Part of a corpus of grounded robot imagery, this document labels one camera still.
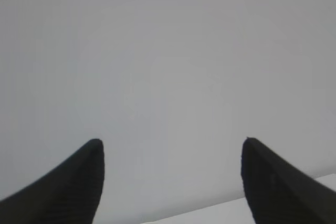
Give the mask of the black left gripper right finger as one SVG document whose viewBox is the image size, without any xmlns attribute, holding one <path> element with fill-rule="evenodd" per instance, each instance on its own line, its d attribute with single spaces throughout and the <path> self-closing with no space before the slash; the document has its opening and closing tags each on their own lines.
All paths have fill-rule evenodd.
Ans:
<svg viewBox="0 0 336 224">
<path fill-rule="evenodd" d="M 335 191 L 256 138 L 242 147 L 241 177 L 255 223 L 335 223 Z"/>
</svg>

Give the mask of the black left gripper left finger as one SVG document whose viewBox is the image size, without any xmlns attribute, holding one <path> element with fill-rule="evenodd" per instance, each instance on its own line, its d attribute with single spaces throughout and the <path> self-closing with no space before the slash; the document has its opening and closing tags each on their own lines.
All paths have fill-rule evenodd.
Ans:
<svg viewBox="0 0 336 224">
<path fill-rule="evenodd" d="M 46 175 L 1 200 L 1 223 L 92 223 L 103 183 L 103 142 L 92 139 Z"/>
</svg>

